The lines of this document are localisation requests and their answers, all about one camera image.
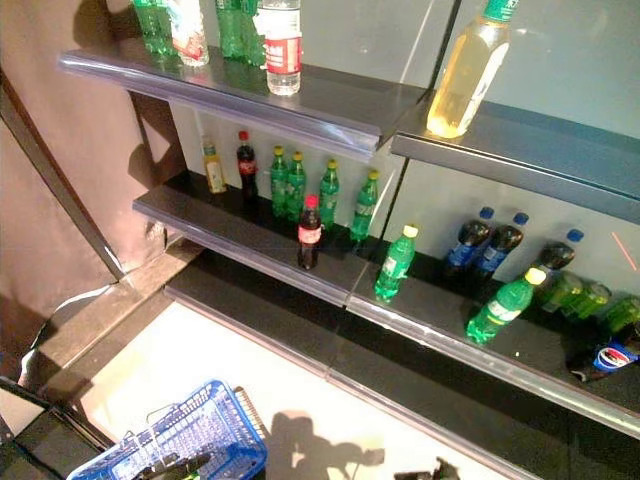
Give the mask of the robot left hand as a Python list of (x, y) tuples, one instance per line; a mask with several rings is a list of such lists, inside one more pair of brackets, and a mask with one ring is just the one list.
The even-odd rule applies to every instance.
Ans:
[(191, 458), (177, 460), (170, 465), (160, 463), (156, 466), (145, 467), (134, 476), (134, 479), (198, 479), (199, 469), (210, 460), (210, 453), (202, 453)]

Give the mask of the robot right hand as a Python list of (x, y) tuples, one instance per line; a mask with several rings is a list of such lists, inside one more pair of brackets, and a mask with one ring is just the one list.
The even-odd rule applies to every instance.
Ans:
[(393, 475), (394, 480), (459, 480), (456, 466), (442, 457), (436, 458), (438, 465), (432, 471), (400, 472)]

